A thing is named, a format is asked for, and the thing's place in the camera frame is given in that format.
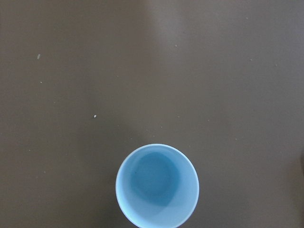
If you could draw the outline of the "light blue cup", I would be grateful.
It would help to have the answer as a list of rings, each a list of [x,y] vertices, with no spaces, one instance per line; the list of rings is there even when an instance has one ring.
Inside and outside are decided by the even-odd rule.
[[[119,167],[115,194],[126,218],[139,228],[177,228],[192,215],[200,184],[191,161],[165,144],[132,151]]]

